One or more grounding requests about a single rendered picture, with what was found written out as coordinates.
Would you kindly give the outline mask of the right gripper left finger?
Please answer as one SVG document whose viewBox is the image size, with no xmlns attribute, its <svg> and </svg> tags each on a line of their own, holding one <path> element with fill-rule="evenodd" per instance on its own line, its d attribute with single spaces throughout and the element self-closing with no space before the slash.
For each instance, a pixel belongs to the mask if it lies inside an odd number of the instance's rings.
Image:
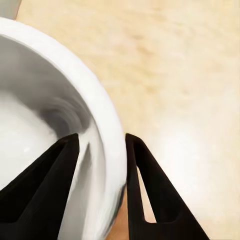
<svg viewBox="0 0 240 240">
<path fill-rule="evenodd" d="M 62 137 L 0 190 L 0 240 L 58 239 L 79 154 L 79 135 Z"/>
</svg>

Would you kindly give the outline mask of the coffee cup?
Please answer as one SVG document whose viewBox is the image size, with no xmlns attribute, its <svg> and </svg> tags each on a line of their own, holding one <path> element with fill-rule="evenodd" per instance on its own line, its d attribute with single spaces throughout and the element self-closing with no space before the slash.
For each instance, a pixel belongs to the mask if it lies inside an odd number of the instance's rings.
<svg viewBox="0 0 240 240">
<path fill-rule="evenodd" d="M 92 69 L 67 46 L 0 17 L 0 191 L 59 139 L 78 155 L 57 240 L 106 240 L 126 186 L 126 136 Z"/>
</svg>

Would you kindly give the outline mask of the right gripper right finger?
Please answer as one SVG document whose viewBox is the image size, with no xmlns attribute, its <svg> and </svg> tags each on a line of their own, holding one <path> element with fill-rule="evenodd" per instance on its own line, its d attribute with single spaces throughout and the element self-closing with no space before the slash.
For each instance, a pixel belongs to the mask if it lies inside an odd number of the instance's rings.
<svg viewBox="0 0 240 240">
<path fill-rule="evenodd" d="M 126 133 L 129 240 L 210 240 L 145 142 Z M 145 220 L 139 168 L 156 222 Z"/>
</svg>

